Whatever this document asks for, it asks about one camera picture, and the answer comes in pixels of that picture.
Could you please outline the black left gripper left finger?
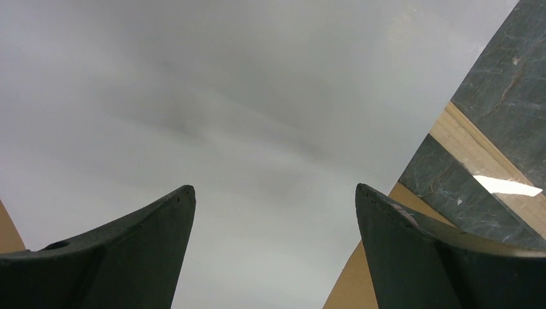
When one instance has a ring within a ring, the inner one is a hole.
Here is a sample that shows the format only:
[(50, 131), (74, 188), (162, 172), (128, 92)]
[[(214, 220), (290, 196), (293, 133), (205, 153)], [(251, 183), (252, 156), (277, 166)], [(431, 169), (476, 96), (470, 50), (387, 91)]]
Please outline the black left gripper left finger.
[(1, 255), (2, 308), (170, 308), (196, 210), (184, 185), (38, 250)]

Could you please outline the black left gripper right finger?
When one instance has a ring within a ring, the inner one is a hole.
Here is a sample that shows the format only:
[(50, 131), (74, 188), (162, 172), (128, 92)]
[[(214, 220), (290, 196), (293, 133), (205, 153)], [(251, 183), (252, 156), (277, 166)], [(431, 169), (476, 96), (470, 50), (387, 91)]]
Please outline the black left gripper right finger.
[(360, 183), (355, 210), (380, 308), (544, 308), (545, 253), (465, 232)]

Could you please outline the light wooden picture frame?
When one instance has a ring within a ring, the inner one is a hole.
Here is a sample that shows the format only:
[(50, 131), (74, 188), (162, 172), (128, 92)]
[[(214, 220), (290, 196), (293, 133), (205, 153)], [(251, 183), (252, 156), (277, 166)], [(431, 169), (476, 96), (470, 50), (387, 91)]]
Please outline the light wooden picture frame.
[(545, 238), (545, 189), (533, 184), (452, 102), (429, 134), (490, 194)]

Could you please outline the printed photo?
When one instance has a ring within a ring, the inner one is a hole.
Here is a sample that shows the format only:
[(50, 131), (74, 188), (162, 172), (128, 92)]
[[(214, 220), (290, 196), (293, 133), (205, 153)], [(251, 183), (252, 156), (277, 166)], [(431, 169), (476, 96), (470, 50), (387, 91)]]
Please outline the printed photo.
[(182, 185), (175, 308), (321, 308), (514, 1), (2, 1), (1, 200), (38, 250)]

